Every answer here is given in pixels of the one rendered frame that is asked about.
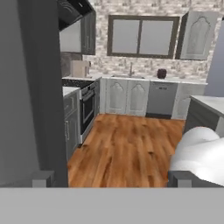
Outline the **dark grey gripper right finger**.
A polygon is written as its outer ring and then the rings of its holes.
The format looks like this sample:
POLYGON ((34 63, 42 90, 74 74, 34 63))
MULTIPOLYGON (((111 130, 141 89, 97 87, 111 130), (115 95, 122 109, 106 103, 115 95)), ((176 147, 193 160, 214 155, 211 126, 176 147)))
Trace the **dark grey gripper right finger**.
POLYGON ((203 187, 204 183, 190 171, 169 171, 168 187, 203 187))

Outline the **dark grey wall cupboard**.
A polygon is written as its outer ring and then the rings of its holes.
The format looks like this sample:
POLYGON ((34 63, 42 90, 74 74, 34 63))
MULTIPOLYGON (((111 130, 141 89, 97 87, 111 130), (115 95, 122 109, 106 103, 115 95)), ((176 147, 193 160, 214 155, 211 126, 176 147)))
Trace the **dark grey wall cupboard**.
POLYGON ((96 13, 92 11, 81 20, 81 52, 95 55, 96 13))

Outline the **pale grey wall cupboard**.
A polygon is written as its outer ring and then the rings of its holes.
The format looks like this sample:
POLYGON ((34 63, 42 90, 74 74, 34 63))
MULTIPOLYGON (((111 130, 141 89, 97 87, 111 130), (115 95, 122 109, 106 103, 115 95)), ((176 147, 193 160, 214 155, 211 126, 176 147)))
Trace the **pale grey wall cupboard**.
POLYGON ((181 19, 176 60, 206 60, 219 13, 189 10, 181 19))

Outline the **pale grey base cupboards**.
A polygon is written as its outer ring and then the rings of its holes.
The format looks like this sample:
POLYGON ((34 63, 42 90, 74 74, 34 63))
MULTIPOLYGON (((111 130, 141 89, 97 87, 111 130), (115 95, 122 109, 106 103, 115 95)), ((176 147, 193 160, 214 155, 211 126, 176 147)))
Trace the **pale grey base cupboards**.
POLYGON ((146 116, 151 81, 178 84, 170 119, 185 120, 191 95, 203 95, 205 82, 194 80, 160 80, 126 77, 102 77, 100 81, 100 113, 146 116))

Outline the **tall grey fridge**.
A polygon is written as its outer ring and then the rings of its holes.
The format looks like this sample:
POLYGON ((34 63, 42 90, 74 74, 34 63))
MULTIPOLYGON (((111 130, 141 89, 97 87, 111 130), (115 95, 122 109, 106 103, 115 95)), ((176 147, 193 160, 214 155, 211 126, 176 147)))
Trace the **tall grey fridge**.
POLYGON ((67 187, 56 0, 0 0, 0 187, 67 187))

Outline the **black and steel oven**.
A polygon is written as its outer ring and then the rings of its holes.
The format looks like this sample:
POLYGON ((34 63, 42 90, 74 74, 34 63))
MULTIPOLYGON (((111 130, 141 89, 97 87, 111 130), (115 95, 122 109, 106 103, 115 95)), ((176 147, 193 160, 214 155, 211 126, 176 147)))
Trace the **black and steel oven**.
POLYGON ((95 118, 95 82, 63 78, 62 86, 80 88, 80 143, 83 144, 95 118))

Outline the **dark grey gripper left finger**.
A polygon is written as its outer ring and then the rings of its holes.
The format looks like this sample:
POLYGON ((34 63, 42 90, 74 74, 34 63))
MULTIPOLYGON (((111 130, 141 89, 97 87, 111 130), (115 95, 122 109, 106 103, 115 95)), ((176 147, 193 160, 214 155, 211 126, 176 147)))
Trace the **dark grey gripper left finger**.
POLYGON ((32 176, 31 185, 33 187, 52 187, 54 182, 54 171, 37 171, 32 176))

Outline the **beige cutting board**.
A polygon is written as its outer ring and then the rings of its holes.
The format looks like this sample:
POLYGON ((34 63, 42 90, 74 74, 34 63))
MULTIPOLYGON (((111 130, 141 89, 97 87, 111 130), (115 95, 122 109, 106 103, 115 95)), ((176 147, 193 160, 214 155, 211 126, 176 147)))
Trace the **beige cutting board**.
POLYGON ((89 62, 86 60, 73 60, 71 62, 71 76, 84 78, 89 72, 89 62))

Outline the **grey kitchen island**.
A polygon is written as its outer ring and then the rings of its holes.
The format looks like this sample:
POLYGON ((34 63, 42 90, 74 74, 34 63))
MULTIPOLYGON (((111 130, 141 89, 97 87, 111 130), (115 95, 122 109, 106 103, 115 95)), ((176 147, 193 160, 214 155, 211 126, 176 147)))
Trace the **grey kitchen island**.
POLYGON ((224 97, 192 95, 183 132, 208 127, 224 137, 224 97))

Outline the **black range hood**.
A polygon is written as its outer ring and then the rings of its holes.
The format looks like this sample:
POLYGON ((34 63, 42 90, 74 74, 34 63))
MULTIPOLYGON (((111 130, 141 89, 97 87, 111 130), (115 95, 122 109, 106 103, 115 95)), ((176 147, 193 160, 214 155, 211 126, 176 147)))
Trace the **black range hood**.
POLYGON ((88 0, 56 0, 56 2, 60 32, 94 10, 88 0))

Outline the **white rounded object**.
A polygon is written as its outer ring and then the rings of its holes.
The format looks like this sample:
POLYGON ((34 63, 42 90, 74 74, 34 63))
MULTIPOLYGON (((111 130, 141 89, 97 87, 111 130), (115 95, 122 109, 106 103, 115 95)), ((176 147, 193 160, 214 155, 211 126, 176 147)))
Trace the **white rounded object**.
POLYGON ((208 127, 189 129, 171 156, 170 171, 188 171, 224 186, 224 137, 208 127))

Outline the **dark framed window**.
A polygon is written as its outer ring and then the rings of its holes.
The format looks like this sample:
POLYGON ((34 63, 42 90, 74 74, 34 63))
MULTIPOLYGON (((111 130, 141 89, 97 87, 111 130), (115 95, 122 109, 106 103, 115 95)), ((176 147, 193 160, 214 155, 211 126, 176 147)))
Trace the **dark framed window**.
POLYGON ((107 55, 171 59, 178 28, 179 17, 109 15, 107 55))

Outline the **dark red jar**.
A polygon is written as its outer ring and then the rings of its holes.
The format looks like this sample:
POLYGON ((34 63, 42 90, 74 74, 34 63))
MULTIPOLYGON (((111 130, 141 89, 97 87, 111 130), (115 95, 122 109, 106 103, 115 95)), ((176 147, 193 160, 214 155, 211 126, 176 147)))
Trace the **dark red jar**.
POLYGON ((167 75, 167 70, 166 69, 163 69, 163 68, 160 68, 157 70, 157 77, 159 79, 164 79, 167 75))

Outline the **dark grey base cupboards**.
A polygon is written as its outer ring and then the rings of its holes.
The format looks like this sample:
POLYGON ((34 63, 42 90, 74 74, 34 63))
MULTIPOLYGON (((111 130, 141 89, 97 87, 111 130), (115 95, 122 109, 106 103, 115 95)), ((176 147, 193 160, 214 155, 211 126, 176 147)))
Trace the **dark grey base cupboards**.
POLYGON ((81 142, 80 89, 63 87, 66 159, 69 160, 81 142))

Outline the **grey dishwasher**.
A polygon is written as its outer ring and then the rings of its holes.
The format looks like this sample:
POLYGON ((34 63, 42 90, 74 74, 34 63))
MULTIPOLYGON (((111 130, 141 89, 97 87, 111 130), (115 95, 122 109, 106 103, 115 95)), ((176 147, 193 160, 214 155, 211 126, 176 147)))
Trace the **grey dishwasher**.
POLYGON ((177 88, 175 82, 151 81, 146 116, 170 119, 177 88))

